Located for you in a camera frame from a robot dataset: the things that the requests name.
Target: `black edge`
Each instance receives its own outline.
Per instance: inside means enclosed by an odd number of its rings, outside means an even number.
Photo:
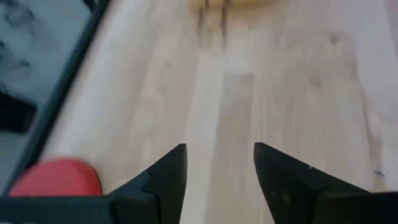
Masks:
[[[398,192],[329,195],[317,200],[312,224],[396,224]]]
[[[18,177],[39,160],[45,142],[51,133],[62,104],[68,95],[69,89],[76,78],[86,53],[90,48],[90,44],[94,39],[96,31],[98,30],[101,20],[108,8],[109,2],[110,0],[101,1],[93,11],[91,19],[86,25],[77,46],[73,50],[72,56],[68,60],[66,69],[64,70],[57,87],[54,88],[54,93],[47,104],[47,107],[45,107],[43,115],[39,116],[37,126],[32,132],[33,134],[29,139],[25,153],[19,159],[17,167],[14,169],[6,188],[2,192],[3,197],[8,195]]]
[[[264,143],[254,145],[254,164],[275,223],[310,223],[320,193],[368,194]]]
[[[159,223],[179,223],[187,184],[187,146],[179,144],[137,177],[110,193],[115,197],[155,197]]]

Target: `wood grain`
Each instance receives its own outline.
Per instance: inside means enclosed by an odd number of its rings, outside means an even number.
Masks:
[[[398,61],[383,1],[279,0],[198,25],[186,0],[114,0],[43,160],[105,192],[180,142],[181,223],[272,223],[256,141],[372,191],[398,189]]]

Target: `light wood surface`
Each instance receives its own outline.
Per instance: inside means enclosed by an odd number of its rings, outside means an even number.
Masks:
[[[398,189],[398,63],[384,1],[279,0],[198,25],[188,0],[113,0],[43,160],[110,192],[180,142],[181,223],[272,223],[262,141],[372,191]]]

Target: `red object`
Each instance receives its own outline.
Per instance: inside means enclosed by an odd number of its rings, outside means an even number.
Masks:
[[[102,194],[95,169],[78,159],[58,159],[34,165],[10,191],[11,197]]]

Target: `yellow object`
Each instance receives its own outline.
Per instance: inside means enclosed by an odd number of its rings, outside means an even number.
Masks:
[[[205,8],[206,1],[208,1],[208,7],[210,10],[221,10],[223,8],[225,0],[190,0],[191,8],[199,10]],[[230,8],[245,8],[255,7],[270,0],[230,0]]]

